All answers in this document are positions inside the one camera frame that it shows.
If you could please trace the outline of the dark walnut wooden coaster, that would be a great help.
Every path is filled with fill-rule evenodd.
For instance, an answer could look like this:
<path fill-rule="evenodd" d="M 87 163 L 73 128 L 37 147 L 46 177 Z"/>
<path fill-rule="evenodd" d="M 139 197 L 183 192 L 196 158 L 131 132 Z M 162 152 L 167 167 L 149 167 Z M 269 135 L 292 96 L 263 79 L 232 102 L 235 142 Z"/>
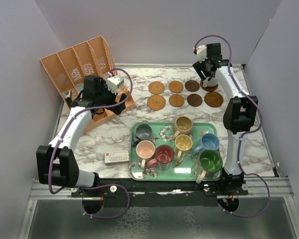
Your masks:
<path fill-rule="evenodd" d="M 185 88 L 190 92 L 196 92 L 200 89 L 200 84 L 195 80 L 188 80 L 185 82 Z"/>

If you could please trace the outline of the light wooden coaster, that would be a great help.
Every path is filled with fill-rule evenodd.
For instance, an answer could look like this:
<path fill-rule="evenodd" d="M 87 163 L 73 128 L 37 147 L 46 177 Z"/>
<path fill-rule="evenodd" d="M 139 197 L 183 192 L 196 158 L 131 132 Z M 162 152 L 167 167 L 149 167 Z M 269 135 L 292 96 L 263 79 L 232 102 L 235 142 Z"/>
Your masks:
<path fill-rule="evenodd" d="M 169 103 L 173 107 L 181 107 L 184 104 L 184 97 L 180 94 L 173 94 L 169 97 Z"/>

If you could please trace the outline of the tan ceramic mug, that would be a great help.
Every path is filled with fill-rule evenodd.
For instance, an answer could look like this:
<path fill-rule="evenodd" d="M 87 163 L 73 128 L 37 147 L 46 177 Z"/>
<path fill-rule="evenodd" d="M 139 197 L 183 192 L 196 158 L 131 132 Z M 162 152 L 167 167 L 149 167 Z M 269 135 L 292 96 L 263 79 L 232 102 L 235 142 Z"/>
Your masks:
<path fill-rule="evenodd" d="M 190 135 L 193 130 L 193 122 L 186 116 L 178 117 L 173 123 L 174 135 L 172 137 L 175 140 L 179 135 Z"/>

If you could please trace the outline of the blue ceramic mug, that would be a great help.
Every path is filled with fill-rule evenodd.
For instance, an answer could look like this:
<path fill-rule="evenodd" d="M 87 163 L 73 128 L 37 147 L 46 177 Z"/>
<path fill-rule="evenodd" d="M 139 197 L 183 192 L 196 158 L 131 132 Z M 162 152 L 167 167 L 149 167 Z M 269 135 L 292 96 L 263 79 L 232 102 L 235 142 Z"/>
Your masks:
<path fill-rule="evenodd" d="M 194 155 L 199 155 L 206 150 L 217 151 L 220 146 L 220 141 L 218 136 L 213 133 L 205 133 L 200 139 L 196 142 L 195 147 L 193 148 Z"/>

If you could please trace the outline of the green floral tray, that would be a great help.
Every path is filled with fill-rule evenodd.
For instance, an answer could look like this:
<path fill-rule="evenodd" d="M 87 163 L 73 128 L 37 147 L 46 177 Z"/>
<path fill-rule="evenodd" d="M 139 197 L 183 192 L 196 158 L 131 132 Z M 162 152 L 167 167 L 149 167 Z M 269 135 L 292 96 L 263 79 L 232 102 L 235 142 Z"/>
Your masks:
<path fill-rule="evenodd" d="M 169 145 L 175 148 L 173 123 L 172 122 L 146 122 L 152 128 L 155 138 L 155 146 Z M 193 140 L 193 147 L 199 143 L 202 133 L 217 134 L 216 127 L 211 123 L 195 122 L 193 124 L 193 131 L 189 135 Z M 197 156 L 193 154 L 193 149 L 181 158 L 179 164 L 176 159 L 173 160 L 171 167 L 166 170 L 159 170 L 157 168 L 141 168 L 141 161 L 139 160 L 136 148 L 131 147 L 129 171 L 130 176 L 138 181 L 196 181 L 194 168 L 197 163 Z"/>

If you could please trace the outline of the cream ceramic mug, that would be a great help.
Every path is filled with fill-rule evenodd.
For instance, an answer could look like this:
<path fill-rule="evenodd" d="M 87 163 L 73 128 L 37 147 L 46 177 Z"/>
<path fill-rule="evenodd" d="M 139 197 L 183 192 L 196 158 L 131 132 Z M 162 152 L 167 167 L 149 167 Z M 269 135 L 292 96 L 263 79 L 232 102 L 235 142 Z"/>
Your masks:
<path fill-rule="evenodd" d="M 215 87 L 218 84 L 218 81 L 215 77 L 209 77 L 202 81 L 203 87 Z"/>

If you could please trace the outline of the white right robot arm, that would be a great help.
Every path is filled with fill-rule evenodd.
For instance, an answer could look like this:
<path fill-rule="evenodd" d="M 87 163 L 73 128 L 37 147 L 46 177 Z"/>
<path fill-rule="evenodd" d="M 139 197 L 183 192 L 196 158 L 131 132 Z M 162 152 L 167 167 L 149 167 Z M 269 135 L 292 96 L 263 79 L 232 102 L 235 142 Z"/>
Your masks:
<path fill-rule="evenodd" d="M 228 149 L 225 164 L 219 182 L 219 189 L 230 195 L 241 186 L 244 180 L 242 172 L 242 153 L 245 135 L 255 123 L 258 99 L 249 96 L 239 83 L 229 60 L 223 59 L 221 44 L 195 46 L 194 54 L 198 61 L 193 68 L 207 87 L 220 84 L 229 99 L 223 116 L 223 124 L 228 132 Z"/>

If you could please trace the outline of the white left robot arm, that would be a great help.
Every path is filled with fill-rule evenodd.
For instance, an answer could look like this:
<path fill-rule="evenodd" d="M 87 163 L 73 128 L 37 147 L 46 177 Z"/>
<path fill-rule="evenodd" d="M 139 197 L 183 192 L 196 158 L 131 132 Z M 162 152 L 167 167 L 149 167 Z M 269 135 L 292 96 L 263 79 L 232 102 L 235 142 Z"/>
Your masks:
<path fill-rule="evenodd" d="M 91 197 L 99 193 L 98 174 L 79 169 L 74 150 L 94 116 L 103 116 L 105 110 L 119 115 L 126 108 L 125 101 L 130 94 L 121 93 L 119 101 L 116 101 L 123 84 L 124 79 L 118 75 L 107 79 L 88 75 L 79 95 L 74 100 L 66 98 L 70 114 L 65 124 L 47 146 L 41 145 L 36 151 L 41 184 L 61 188 L 83 187 L 83 191 Z"/>

